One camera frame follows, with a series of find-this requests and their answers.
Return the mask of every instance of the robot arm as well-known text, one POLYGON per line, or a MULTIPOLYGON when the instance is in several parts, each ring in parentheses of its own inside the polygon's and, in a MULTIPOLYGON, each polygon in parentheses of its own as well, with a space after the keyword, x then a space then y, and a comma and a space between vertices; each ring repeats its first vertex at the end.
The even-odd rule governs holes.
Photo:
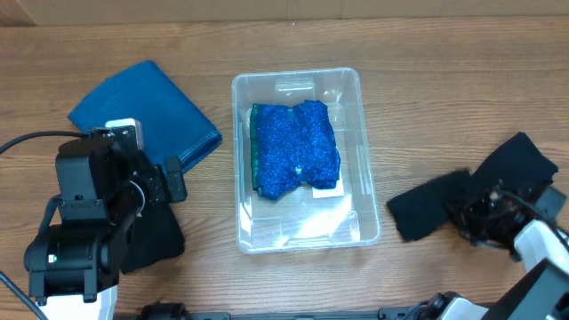
MULTIPOLYGON (((527 275, 490 309, 447 293, 443 297, 439 294, 431 298, 425 311, 433 309, 436 303, 443 305, 446 300, 447 304, 437 319, 557 319, 549 313, 566 294, 569 284, 569 252, 551 228, 540 220, 532 220, 527 224, 516 236, 514 245, 522 257, 527 275)), ((432 317, 426 315, 418 317, 430 318, 432 317)))
MULTIPOLYGON (((545 212, 547 210, 560 211, 565 202, 565 196, 552 187, 547 187, 540 195, 541 199, 547 198, 548 202, 551 202, 551 204, 545 204, 549 205, 549 208, 543 208, 545 212)), ((537 211, 531 204, 524 204, 524 206, 528 205, 531 206, 532 211, 537 211)), ((526 276, 490 308, 473 304, 454 292, 438 293, 429 300, 426 307, 410 317, 411 319, 557 319, 556 316, 567 307, 564 305, 566 301, 561 301, 569 287, 567 235, 552 226, 552 223, 548 224, 544 220, 527 220, 516 214, 512 216, 516 217, 514 220, 523 221, 525 225, 520 229, 513 221, 501 221, 497 223, 500 233, 509 228, 514 231, 513 236, 492 237, 491 231, 488 239, 496 238, 502 241, 512 239, 511 242, 503 242, 507 242, 506 247, 514 248, 515 252, 512 256, 519 257, 524 262, 526 276)))
POLYGON ((164 174, 142 148, 133 119, 107 122, 60 146, 60 195, 46 207, 24 255, 29 295, 48 319, 112 319, 135 219, 147 208, 185 200, 180 160, 166 158, 164 174), (61 224, 50 226, 56 208, 61 224))

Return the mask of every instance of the white robot part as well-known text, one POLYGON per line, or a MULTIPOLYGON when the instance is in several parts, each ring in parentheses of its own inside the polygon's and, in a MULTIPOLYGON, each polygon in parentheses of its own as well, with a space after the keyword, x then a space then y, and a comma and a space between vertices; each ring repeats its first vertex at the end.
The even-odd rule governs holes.
POLYGON ((97 301, 83 302, 82 294, 52 296, 40 307, 50 320, 112 320, 118 298, 117 286, 97 293, 97 301))
POLYGON ((462 297, 454 298, 445 308, 440 320, 480 320, 488 311, 462 297))
POLYGON ((522 256, 525 272, 549 259, 569 274, 569 252, 545 222, 534 220, 528 223, 514 239, 514 246, 522 256))
POLYGON ((139 150, 144 149, 144 138, 142 136, 142 124, 138 120, 134 120, 132 118, 127 119, 119 119, 119 120, 111 120, 105 123, 106 128, 120 128, 126 126, 133 126, 134 131, 136 132, 136 146, 139 150))

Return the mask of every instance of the wire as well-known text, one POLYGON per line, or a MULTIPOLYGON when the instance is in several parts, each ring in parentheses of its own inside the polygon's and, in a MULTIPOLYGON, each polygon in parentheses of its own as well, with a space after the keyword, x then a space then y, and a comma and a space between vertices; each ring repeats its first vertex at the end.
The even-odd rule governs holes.
POLYGON ((421 301, 419 303, 416 303, 414 306, 409 308, 409 311, 407 311, 407 313, 405 314, 405 316, 403 317, 403 320, 412 320, 411 316, 415 316, 417 309, 425 307, 429 304, 428 300, 424 300, 421 301))
POLYGON ((18 285, 12 282, 12 280, 10 280, 10 278, 7 275, 5 275, 4 272, 2 271, 0 271, 0 280, 6 285, 6 287, 8 287, 8 289, 10 289, 10 291, 12 291, 16 295, 16 297, 20 298, 20 300, 24 302, 24 304, 28 306, 28 308, 33 313, 36 314, 39 320, 48 320, 44 312, 30 298, 28 298, 26 293, 24 293, 18 287, 18 285))
POLYGON ((47 202, 42 223, 39 225, 38 234, 41 235, 44 232, 47 232, 47 229, 50 227, 50 223, 52 222, 53 214, 55 214, 57 206, 60 205, 60 201, 61 195, 56 195, 52 196, 52 198, 47 202))
POLYGON ((563 228, 557 226, 557 230, 561 231, 565 237, 569 237, 569 232, 567 232, 566 229, 563 229, 563 228))
POLYGON ((508 249, 507 246, 499 244, 499 243, 488 242, 488 241, 477 241, 476 239, 471 238, 469 234, 465 234, 461 231, 459 232, 459 236, 462 239, 470 242, 471 244, 473 244, 475 246, 485 246, 485 247, 493 248, 493 249, 508 249))
POLYGON ((511 200, 514 200, 516 203, 523 205, 524 207, 526 207, 527 209, 529 209, 531 212, 533 212, 533 214, 535 214, 536 216, 538 216, 540 218, 540 220, 542 220, 543 222, 545 222, 545 224, 548 225, 548 227, 551 229, 551 232, 553 232, 553 234, 555 235, 555 237, 559 240, 559 242, 561 243, 561 245, 564 246, 564 248, 569 252, 569 244, 567 243, 567 240, 565 240, 561 235, 559 235, 559 232, 557 231, 558 229, 562 230, 562 232, 565 232, 564 229, 559 228, 558 226, 556 226, 556 223, 554 221, 551 221, 551 219, 549 219, 548 217, 546 217, 543 213, 541 213, 539 210, 537 210, 537 208, 535 208, 533 205, 527 203, 524 199, 522 199, 519 196, 516 196, 515 194, 509 192, 509 191, 501 191, 501 193, 505 196, 508 197, 511 200))
POLYGON ((498 219, 498 218, 505 217, 505 216, 511 214, 511 211, 510 211, 509 209, 504 209, 502 212, 495 213, 495 214, 490 214, 490 215, 487 215, 487 216, 478 216, 478 215, 473 214, 472 212, 470 212, 470 211, 468 211, 468 210, 465 211, 465 213, 467 213, 467 215, 468 215, 470 218, 472 218, 473 220, 488 221, 488 220, 496 220, 496 219, 498 219))
POLYGON ((131 181, 131 183, 134 185, 134 187, 136 187, 139 190, 140 193, 140 197, 142 197, 142 205, 140 206, 140 210, 138 212, 136 212, 136 216, 137 217, 141 217, 141 213, 142 210, 144 209, 144 205, 146 204, 146 197, 144 196, 144 192, 142 191, 142 188, 136 184, 136 182, 131 181))
POLYGON ((3 154, 7 149, 17 145, 18 143, 32 139, 37 137, 49 137, 49 136, 64 136, 64 137, 77 137, 77 138, 86 138, 89 135, 81 132, 62 132, 62 131, 49 131, 49 132, 33 132, 24 134, 23 136, 19 136, 14 140, 10 140, 6 142, 2 147, 0 147, 0 155, 3 154))

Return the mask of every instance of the blue towel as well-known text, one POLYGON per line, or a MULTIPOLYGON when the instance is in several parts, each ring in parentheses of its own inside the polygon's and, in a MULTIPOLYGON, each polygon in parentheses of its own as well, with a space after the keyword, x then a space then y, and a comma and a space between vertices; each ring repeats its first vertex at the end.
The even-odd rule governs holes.
POLYGON ((164 169, 164 158, 177 156, 187 172, 221 144, 212 122, 160 70, 143 61, 110 77, 68 115, 82 132, 108 120, 133 118, 142 124, 144 152, 164 169))

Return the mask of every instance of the glittery blue fabric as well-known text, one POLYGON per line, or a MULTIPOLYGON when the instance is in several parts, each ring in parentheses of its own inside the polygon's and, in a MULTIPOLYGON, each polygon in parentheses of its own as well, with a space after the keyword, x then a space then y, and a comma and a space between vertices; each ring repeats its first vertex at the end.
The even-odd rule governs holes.
POLYGON ((277 200, 305 181, 336 188, 341 160, 324 103, 253 104, 250 135, 252 187, 259 196, 277 200))

